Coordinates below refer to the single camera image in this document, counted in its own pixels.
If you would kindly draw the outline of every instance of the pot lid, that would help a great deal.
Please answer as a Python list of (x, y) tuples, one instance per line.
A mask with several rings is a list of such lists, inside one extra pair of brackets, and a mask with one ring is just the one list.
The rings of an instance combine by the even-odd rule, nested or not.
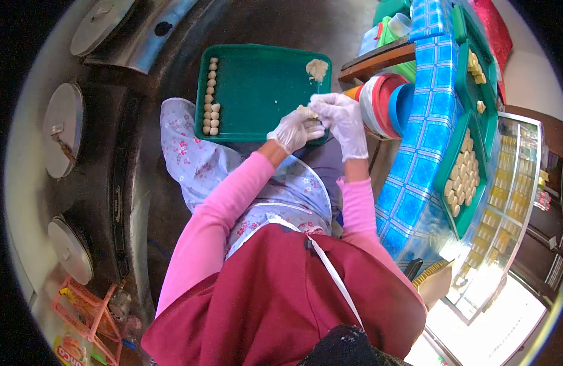
[(135, 0), (100, 0), (78, 26), (70, 52), (85, 56), (94, 51), (123, 20)]
[(76, 84), (60, 85), (49, 100), (43, 120), (45, 166), (53, 178), (73, 168), (82, 135), (83, 98)]
[(53, 250), (62, 267), (78, 283), (87, 284), (94, 274), (90, 255), (74, 231), (66, 224), (63, 217), (54, 217), (48, 225), (48, 234)]

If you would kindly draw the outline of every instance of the red cloth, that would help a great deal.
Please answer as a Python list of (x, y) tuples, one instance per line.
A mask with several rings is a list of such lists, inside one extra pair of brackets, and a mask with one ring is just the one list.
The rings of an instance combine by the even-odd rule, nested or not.
[[(343, 279), (371, 344), (403, 359), (424, 329), (424, 305), (372, 255), (311, 237)], [(169, 305), (141, 345), (160, 365), (296, 364), (333, 327), (358, 325), (308, 241), (266, 225), (218, 274)]]
[(499, 85), (501, 96), (503, 100), (505, 100), (503, 70), (505, 69), (505, 64), (507, 64), (511, 48), (513, 48), (511, 36), (509, 36), (509, 31), (507, 30), (507, 26), (505, 26), (503, 18), (501, 18), (501, 14), (499, 14), (499, 11), (491, 0), (474, 0), (473, 8), (483, 23), (483, 26), (485, 26), (489, 48), (499, 63), (501, 80), (497, 80), (497, 84)]

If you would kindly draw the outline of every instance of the woman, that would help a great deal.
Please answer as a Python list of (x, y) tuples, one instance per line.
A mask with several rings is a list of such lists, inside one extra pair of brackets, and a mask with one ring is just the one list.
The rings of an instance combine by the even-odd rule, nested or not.
[[(141, 342), (160, 365), (384, 364), (381, 351), (403, 359), (424, 329), (421, 297), (376, 235), (359, 104), (333, 93), (308, 106), (241, 163), (193, 136), (193, 104), (162, 105), (168, 171), (193, 216)], [(301, 154), (316, 169), (292, 155), (323, 134), (311, 112), (333, 135)], [(341, 169), (324, 161), (338, 150), (333, 182)], [(335, 186), (342, 239), (330, 236)]]

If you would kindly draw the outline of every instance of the disposable glove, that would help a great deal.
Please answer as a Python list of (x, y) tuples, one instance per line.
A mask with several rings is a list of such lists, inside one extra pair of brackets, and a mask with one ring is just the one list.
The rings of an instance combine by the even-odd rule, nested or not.
[(308, 104), (318, 114), (322, 125), (341, 144), (342, 161), (346, 159), (368, 159), (367, 139), (359, 102), (344, 94), (314, 94)]
[(301, 107), (281, 119), (275, 130), (267, 134), (268, 140), (276, 140), (287, 152), (303, 148), (306, 142), (324, 136), (324, 126), (315, 119), (315, 113), (309, 108)]

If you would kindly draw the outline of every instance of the glass display case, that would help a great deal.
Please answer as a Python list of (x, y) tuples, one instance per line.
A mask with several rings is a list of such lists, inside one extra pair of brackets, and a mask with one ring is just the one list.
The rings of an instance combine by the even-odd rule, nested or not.
[(486, 204), (482, 216), (470, 248), (466, 248), (465, 255), (454, 266), (453, 282), (443, 299), (468, 325), (502, 289), (536, 198), (540, 122), (499, 113), (499, 131), (497, 165), (490, 191), (483, 198)]

